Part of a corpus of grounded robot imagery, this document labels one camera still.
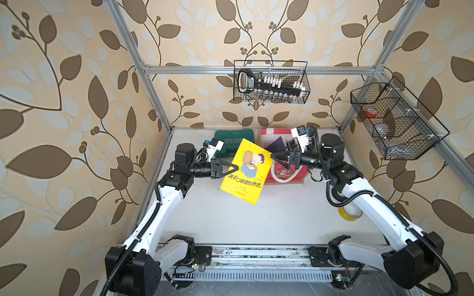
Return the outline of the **burlap canvas bag red front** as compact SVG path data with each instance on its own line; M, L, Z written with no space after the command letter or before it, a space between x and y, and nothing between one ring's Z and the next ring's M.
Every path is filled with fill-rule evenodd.
M297 145L296 139L292 137L290 129L278 128L261 129L257 134L257 144L265 149L271 142L273 142L280 136L286 140L286 147L290 146L291 144ZM307 176L307 174L308 170L304 166L302 166L301 168L295 168L294 166L291 166L290 169L287 169L281 166L280 164L274 162L269 171L269 174L267 175L267 179L265 180L265 185L303 183L304 178Z

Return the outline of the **yellow book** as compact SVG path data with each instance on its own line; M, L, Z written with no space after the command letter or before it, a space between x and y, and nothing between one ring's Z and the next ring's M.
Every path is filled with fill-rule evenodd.
M238 170L224 177L220 189L252 205L257 204L273 162L269 151L243 139L232 160Z

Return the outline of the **worn purple barcode book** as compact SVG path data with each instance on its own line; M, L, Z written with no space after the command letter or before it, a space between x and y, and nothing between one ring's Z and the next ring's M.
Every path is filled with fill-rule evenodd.
M280 136L271 142L265 149L271 153L276 153L284 149L286 145L286 140Z

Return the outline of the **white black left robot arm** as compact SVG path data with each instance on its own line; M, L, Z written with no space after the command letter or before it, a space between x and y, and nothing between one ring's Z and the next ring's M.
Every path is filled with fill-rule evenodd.
M201 150L193 144L177 146L175 159L156 183L148 211L121 247L112 247L105 257L107 280L102 296L115 292L126 296L153 296L162 278L175 289L181 284L169 274L173 266L194 268L199 261L192 237L175 235L159 247L159 241L172 213L184 200L195 178L220 179L238 166L214 155L223 148L217 139L206 141Z

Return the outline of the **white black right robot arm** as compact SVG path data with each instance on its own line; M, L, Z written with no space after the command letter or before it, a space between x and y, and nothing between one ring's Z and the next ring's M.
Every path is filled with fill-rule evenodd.
M435 296L437 292L421 282L443 268L450 282L446 294L458 294L455 274L442 256L443 239L437 233L427 233L413 224L379 195L369 180L344 160L345 146L339 136L319 135L315 126L297 127L291 134L296 143L274 152L272 160L286 168L320 170L328 203L340 209L353 208L352 217L366 215L385 238L384 244L372 244L350 235L340 235L328 243L327 261L330 265L339 267L350 262L360 265L351 280L341 281L337 288L348 288L360 276L364 266L370 266L386 273L404 289L417 287Z

